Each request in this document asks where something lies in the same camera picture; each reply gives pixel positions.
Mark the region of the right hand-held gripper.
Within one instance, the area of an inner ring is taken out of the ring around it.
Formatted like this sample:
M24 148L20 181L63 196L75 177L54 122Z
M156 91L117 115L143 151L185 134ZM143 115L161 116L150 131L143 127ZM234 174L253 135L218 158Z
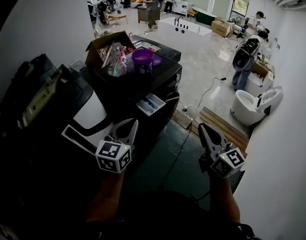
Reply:
M200 123L198 134L205 150L198 159L202 173L210 169L222 179L226 179L241 170L245 163L242 152L233 143L227 143L218 128L212 124Z

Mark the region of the white detergent drawer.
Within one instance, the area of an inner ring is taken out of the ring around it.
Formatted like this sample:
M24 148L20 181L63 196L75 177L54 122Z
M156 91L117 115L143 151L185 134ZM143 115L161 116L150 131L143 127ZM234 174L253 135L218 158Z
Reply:
M163 108L166 103L156 95L149 93L137 104L137 108L140 109L146 116L151 116Z

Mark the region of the person's right forearm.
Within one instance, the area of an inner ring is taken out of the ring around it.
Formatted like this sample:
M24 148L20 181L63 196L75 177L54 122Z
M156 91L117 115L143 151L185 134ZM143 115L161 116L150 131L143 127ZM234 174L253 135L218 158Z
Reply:
M233 196L230 181L210 174L210 211L217 219L240 223L240 209Z

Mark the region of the pink detergent refill pouch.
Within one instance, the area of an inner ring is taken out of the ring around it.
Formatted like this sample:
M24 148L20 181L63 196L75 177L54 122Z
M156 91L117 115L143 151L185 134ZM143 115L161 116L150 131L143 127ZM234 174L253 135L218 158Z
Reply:
M107 69L107 74L112 77L121 77L127 73L127 66L126 47L123 46L113 56L112 62Z

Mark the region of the wooden slat platform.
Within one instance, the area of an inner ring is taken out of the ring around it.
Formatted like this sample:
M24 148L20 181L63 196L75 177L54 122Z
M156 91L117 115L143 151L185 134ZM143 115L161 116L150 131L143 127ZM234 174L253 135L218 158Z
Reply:
M250 141L250 135L246 126L238 122L232 115L229 116L232 122L227 122L207 107L204 107L199 112L198 118L202 123L210 124L219 129L226 137L226 140L238 147L243 156L247 157L246 149ZM187 130L191 129L192 134L196 138L200 138L198 133L199 123L195 119L190 119L187 114L178 109L175 110L172 119L181 127Z

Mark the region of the black washing machine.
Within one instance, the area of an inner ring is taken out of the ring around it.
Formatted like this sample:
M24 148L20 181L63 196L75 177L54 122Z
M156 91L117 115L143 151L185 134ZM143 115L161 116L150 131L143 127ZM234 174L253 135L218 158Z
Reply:
M89 82L114 124L123 120L138 120L137 139L155 138L171 119L179 103L178 83L182 66L163 57L161 64L150 74L136 73L134 64L127 66L127 73L120 77L107 74L102 67L90 63L87 67ZM162 108L146 115L138 104L149 95L165 102Z

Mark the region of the purple plastic tub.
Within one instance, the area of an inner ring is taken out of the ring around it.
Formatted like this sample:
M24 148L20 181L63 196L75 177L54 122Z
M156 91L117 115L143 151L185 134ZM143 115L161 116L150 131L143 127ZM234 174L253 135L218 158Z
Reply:
M142 60L142 61L133 59L133 57L139 56L139 55L149 56L149 57L152 57L152 59ZM154 52L149 49L141 48L141 49L135 50L131 54L131 59L134 65L135 72L139 74L150 75L152 72L152 67L153 67L153 56L154 56Z

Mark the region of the silver metal tube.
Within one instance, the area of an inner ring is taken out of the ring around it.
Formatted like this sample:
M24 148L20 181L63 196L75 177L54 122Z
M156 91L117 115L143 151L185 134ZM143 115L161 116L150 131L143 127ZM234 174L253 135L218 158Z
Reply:
M108 59L109 59L109 57L110 57L111 50L112 50L112 48L113 48L113 46L114 46L114 43L115 43L115 42L113 41L112 44L110 45L110 47L109 47L107 53L106 53L106 57L105 57L105 59L104 59L104 61L103 61L102 68L104 68L104 67L107 65L107 62L108 62Z

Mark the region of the small white appliance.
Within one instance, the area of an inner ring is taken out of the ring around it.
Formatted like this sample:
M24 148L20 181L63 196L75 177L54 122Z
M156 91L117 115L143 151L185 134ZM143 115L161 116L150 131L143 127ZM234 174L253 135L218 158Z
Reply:
M76 59L69 64L69 68L78 73L81 73L87 69L87 66L84 61Z

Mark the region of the open brown cardboard box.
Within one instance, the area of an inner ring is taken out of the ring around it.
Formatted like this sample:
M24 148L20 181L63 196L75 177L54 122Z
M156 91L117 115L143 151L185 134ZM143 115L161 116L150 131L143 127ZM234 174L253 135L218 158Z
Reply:
M90 70L101 68L112 45L126 47L126 53L135 49L134 44L125 31L111 33L94 39L86 48L87 57L85 64L87 68Z

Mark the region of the white bathtub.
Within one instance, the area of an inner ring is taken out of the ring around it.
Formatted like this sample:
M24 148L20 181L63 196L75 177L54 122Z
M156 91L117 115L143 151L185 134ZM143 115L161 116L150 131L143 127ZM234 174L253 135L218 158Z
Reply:
M158 21L158 35L178 51L199 52L209 48L212 30L182 17Z

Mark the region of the closed cardboard box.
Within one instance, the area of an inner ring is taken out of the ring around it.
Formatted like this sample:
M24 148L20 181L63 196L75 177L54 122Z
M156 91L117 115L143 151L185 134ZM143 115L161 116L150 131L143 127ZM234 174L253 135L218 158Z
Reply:
M219 36L230 38L234 33L235 24L233 22L214 20L211 23L211 30Z

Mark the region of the light wooden coffee table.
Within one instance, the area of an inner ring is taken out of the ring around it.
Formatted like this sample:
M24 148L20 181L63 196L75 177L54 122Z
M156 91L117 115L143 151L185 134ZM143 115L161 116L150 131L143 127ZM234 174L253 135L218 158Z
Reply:
M127 15L125 13L112 13L108 18L109 21L114 21L116 23L121 19L125 19L126 23L128 24Z

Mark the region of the brown wooden desk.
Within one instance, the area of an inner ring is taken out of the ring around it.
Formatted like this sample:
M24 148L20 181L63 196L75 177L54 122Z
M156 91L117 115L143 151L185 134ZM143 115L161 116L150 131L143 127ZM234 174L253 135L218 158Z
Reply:
M158 8L157 10L153 11L153 17L155 21L160 20L160 9ZM146 24L148 23L148 13L147 13L147 7L146 6L140 6L137 8L137 21L138 23L145 22Z

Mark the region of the white cabinet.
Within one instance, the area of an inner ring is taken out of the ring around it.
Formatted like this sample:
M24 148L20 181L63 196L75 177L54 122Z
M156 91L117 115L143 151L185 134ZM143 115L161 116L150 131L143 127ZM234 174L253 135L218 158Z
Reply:
M192 2L178 1L173 4L172 11L176 14L181 14L187 17L188 11L192 10L193 5L194 4Z

